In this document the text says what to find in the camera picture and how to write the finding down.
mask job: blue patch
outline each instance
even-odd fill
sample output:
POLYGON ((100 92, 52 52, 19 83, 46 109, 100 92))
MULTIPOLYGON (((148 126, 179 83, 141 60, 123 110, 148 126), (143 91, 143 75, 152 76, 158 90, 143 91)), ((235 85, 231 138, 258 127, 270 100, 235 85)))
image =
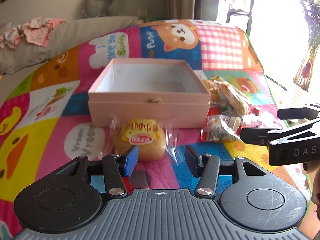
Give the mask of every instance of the blue patch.
POLYGON ((0 221, 0 239, 1 240, 10 240, 12 239, 12 236, 8 230, 7 225, 0 221))
POLYGON ((103 176, 91 176, 90 185, 98 190, 100 193, 105 193, 106 189, 104 187, 104 178, 103 176))
MULTIPOLYGON (((195 143, 191 144, 191 146, 199 153, 211 153, 214 154, 222 161, 233 161, 232 157, 230 156, 228 150, 224 147, 222 143, 195 143)), ((181 152, 184 153, 185 146, 180 146, 181 152)), ((188 188, 193 193, 196 189, 196 185, 198 184, 200 178, 194 178, 189 171, 189 168, 184 160, 183 154, 183 163, 179 166, 172 165, 173 170, 176 174, 177 181, 179 183, 180 188, 188 188)), ((218 177, 218 185, 216 193, 223 192, 227 187, 232 184, 232 176, 219 176, 218 177)))
POLYGON ((78 93, 73 94, 66 107, 64 108, 61 116, 70 116, 70 115, 89 115, 89 106, 88 106, 88 93, 78 93))
POLYGON ((185 60, 193 70, 202 70, 200 41, 193 49, 164 51, 164 42, 157 30, 140 28, 141 52, 143 58, 166 58, 185 60))

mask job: patchwork quilt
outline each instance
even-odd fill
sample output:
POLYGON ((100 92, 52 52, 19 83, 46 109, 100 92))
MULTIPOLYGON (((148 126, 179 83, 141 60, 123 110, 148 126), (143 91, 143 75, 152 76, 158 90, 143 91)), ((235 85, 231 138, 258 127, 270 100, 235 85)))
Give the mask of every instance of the patchwork quilt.
MULTIPOLYGON (((88 90, 115 57, 185 60, 200 79, 221 76, 268 111, 271 124, 276 106, 263 68, 240 29, 216 22, 170 20, 132 26, 85 42, 50 60, 26 77, 0 108, 0 239, 15 236, 21 226, 13 210, 16 195, 25 187, 80 155, 99 160, 109 142, 108 129, 92 126, 88 90)), ((266 147, 241 142, 204 143, 200 129, 180 129, 180 148, 191 144, 200 154, 212 153, 224 161, 245 156, 298 188, 310 200, 306 177, 299 165, 271 167, 266 147)), ((125 185, 132 188, 189 188, 193 178, 183 162, 168 155, 139 162, 125 185)), ((218 192, 231 184, 220 176, 218 192)), ((92 185, 104 191, 103 178, 92 185)))

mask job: open pink box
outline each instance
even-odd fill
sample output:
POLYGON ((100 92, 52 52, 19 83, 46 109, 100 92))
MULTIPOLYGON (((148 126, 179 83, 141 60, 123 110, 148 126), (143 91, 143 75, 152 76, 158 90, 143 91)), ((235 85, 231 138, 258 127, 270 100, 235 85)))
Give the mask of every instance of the open pink box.
POLYGON ((89 89, 90 114, 97 127, 108 127, 115 117, 120 123, 144 118, 172 120, 175 128, 200 128, 209 99, 183 60, 114 58, 89 89))

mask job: pink checkered patch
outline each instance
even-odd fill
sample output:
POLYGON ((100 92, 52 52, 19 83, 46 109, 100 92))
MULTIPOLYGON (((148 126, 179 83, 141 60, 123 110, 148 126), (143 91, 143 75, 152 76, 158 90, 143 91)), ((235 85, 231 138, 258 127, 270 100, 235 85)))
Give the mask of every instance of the pink checkered patch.
POLYGON ((196 25, 201 42, 202 69, 243 69, 241 41, 233 27, 196 25))

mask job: black clamp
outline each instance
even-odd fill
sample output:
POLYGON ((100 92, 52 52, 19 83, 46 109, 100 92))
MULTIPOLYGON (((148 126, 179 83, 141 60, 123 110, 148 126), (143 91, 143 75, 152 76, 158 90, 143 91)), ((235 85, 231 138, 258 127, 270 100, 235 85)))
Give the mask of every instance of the black clamp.
POLYGON ((191 174, 199 178, 194 196, 215 200, 232 221, 255 231, 281 231, 299 225, 307 208, 300 191, 245 157, 220 161, 185 148, 191 174), (232 185, 216 193, 218 176, 232 175, 232 185), (292 212, 292 207, 299 207, 292 212))
POLYGON ((21 225, 57 233, 93 220, 107 201, 128 195, 121 176, 131 175, 138 153, 138 147, 132 146, 124 155, 107 155, 102 161, 79 156, 26 187, 14 201, 21 225), (90 186, 92 175, 103 175, 105 194, 90 186))
POLYGON ((320 158, 320 104, 301 108, 279 109, 279 119, 309 119, 286 129, 243 128, 244 143, 268 146, 271 166, 288 165, 320 158))

